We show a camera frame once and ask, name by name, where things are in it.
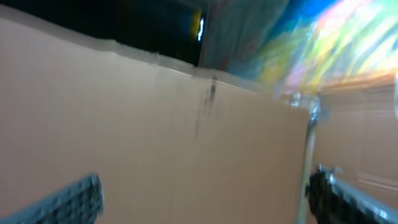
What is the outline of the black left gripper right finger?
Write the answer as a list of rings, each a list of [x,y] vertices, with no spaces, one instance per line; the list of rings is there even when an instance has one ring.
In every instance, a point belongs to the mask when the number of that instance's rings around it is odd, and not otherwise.
[[[305,188],[318,224],[397,224],[397,210],[335,177],[338,169],[318,165]]]

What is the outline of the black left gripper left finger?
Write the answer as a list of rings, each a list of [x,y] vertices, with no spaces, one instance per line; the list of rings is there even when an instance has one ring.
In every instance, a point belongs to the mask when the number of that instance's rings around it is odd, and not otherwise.
[[[1,218],[1,224],[94,224],[104,210],[98,174],[91,173],[57,192]]]

